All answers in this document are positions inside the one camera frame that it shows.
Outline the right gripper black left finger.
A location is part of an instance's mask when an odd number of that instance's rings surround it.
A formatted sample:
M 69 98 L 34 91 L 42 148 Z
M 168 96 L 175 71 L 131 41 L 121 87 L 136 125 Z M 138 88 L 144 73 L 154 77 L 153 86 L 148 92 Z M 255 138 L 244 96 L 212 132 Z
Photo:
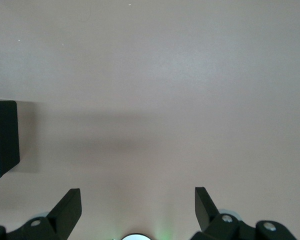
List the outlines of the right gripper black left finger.
M 81 190 L 72 188 L 47 216 L 32 218 L 11 232 L 0 225 L 0 240 L 67 240 L 81 215 Z

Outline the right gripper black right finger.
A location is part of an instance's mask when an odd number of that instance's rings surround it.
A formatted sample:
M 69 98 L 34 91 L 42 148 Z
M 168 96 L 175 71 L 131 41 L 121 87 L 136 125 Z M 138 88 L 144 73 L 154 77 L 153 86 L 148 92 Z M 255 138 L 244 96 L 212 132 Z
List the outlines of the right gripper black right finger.
M 296 237 L 283 224 L 258 221 L 249 226 L 230 213 L 221 213 L 205 187 L 194 190 L 195 215 L 200 226 L 193 240 L 295 240 Z

